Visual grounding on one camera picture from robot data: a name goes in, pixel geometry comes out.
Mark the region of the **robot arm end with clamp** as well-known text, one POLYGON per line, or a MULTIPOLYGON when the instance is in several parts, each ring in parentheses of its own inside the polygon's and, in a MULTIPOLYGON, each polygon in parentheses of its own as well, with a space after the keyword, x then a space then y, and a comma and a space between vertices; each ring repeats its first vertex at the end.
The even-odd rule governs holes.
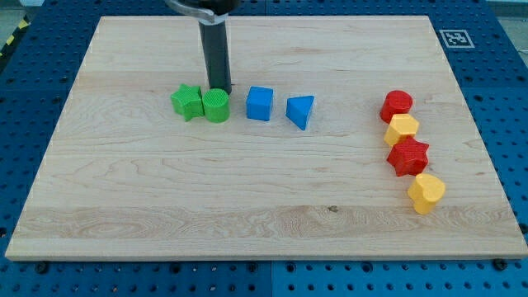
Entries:
POLYGON ((217 25, 226 21, 230 12, 237 9, 240 0, 164 0, 173 11, 194 17, 205 25, 217 25))

